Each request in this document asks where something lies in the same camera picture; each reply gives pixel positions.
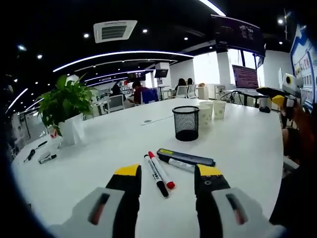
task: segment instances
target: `pen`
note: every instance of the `pen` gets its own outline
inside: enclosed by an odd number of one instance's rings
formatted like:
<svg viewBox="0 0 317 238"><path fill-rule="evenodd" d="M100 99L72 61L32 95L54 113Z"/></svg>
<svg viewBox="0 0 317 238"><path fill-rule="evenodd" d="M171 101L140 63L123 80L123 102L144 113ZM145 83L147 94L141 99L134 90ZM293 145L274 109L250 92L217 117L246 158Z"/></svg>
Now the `pen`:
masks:
<svg viewBox="0 0 317 238"><path fill-rule="evenodd" d="M182 161L179 161L179 160L175 160L175 159L168 159L168 158L162 158L161 157L158 157L160 160L164 161L164 162L167 162L169 163L170 165L173 165L175 167L178 167L182 170L186 170L186 171L189 171L189 172L194 172L195 171L195 165L190 165L190 164L187 164L187 163L184 163Z"/></svg>
<svg viewBox="0 0 317 238"><path fill-rule="evenodd" d="M161 176L162 180L166 183L166 186L169 189L175 188L174 182L169 178L169 176L167 175L167 173L165 172L163 167L159 164L157 158L155 157L155 155L151 151L149 151L149 156L150 156L151 161L153 162L155 168L157 169L159 175Z"/></svg>
<svg viewBox="0 0 317 238"><path fill-rule="evenodd" d="M165 187L165 184L164 184L163 180L160 178L157 170L155 169L154 164L149 159L148 155L145 155L144 158L146 159L146 161L147 161L147 163L148 163L148 165L149 165L149 167L151 169L152 176L153 176L153 178L154 178L154 180L155 180L160 192L162 193L162 195L164 197L168 197L168 191L167 191L167 189Z"/></svg>

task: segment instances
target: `white table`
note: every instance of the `white table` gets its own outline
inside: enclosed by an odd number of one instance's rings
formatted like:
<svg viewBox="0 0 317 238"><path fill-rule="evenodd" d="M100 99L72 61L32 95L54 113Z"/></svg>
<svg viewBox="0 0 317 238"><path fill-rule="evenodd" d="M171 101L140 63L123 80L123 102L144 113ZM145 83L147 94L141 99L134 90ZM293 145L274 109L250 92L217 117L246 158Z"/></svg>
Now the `white table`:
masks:
<svg viewBox="0 0 317 238"><path fill-rule="evenodd" d="M40 165L39 149L23 164L31 148L27 145L12 163L17 184L45 226L62 224L73 206L96 187L105 187L113 172L123 166L142 165L142 194L136 225L137 238L197 238L194 175L162 163L176 183L165 199L144 161L148 151L166 148L211 157L231 187L254 198L269 218L279 192L283 145L278 114L256 108L227 104L225 118L213 120L208 132L192 142L175 139L172 108L197 105L197 99L171 99L84 121L86 142L61 149L58 159Z"/></svg>

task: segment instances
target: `black marker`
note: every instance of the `black marker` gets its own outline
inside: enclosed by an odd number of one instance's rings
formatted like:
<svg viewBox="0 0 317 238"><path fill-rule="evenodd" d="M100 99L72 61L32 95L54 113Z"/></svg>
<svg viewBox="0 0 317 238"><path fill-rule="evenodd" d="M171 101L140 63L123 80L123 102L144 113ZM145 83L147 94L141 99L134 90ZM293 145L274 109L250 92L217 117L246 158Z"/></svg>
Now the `black marker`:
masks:
<svg viewBox="0 0 317 238"><path fill-rule="evenodd" d="M152 161L150 160L150 157L148 155L145 155L144 158L146 159L147 163L149 164L149 167L150 167L151 172L152 172L152 176L153 176L155 182L157 183L157 186L158 186L160 192L162 193L162 195L164 197L168 197L168 191L165 187L165 184L164 184L162 178L159 176L159 173L157 172L156 168L154 167Z"/></svg>

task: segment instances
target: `black mesh pen holder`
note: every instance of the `black mesh pen holder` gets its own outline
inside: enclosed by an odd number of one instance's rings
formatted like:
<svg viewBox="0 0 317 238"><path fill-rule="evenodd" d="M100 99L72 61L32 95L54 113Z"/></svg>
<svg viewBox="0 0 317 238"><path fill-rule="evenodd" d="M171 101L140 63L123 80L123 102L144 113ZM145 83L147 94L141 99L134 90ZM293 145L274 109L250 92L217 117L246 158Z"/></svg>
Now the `black mesh pen holder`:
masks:
<svg viewBox="0 0 317 238"><path fill-rule="evenodd" d="M175 137L181 141L192 141L198 138L198 112L194 106L177 107L173 110Z"/></svg>

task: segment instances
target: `stack of paper cups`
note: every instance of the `stack of paper cups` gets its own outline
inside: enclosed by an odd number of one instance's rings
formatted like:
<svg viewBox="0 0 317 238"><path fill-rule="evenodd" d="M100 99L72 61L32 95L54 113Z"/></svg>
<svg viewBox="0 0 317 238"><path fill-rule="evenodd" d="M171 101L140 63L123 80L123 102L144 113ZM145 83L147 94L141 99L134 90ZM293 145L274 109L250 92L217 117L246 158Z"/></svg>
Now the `stack of paper cups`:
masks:
<svg viewBox="0 0 317 238"><path fill-rule="evenodd" d="M207 105L199 105L198 125L199 129L209 125L211 120L210 107Z"/></svg>
<svg viewBox="0 0 317 238"><path fill-rule="evenodd" d="M224 111L226 107L225 101L214 101L213 102L213 113L215 119L223 119Z"/></svg>
<svg viewBox="0 0 317 238"><path fill-rule="evenodd" d="M210 120L212 118L212 109L213 109L213 102L212 101L205 101L205 102L200 102L199 105L205 105L210 108Z"/></svg>

